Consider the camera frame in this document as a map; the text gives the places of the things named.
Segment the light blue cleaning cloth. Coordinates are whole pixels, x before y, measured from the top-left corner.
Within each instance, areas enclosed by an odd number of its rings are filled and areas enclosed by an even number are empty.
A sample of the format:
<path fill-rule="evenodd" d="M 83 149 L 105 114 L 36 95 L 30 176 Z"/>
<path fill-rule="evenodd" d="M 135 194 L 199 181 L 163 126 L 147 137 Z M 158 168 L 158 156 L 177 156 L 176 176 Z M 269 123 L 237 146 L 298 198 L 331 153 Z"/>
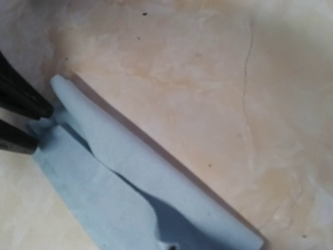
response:
<path fill-rule="evenodd" d="M 56 75 L 34 159 L 100 249 L 261 249 L 258 236 L 169 161 Z"/>

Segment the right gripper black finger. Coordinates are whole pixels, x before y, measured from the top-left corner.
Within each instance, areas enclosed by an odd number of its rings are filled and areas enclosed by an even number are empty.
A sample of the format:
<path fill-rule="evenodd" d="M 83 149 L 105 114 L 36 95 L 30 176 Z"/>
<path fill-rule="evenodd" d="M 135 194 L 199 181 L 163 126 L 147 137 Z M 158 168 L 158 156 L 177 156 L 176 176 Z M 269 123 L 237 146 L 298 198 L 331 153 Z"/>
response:
<path fill-rule="evenodd" d="M 39 94 L 1 55 L 1 107 L 31 118 L 49 118 L 54 112 L 50 104 Z"/>
<path fill-rule="evenodd" d="M 38 146 L 38 140 L 20 129 L 1 120 L 1 150 L 33 154 Z"/>

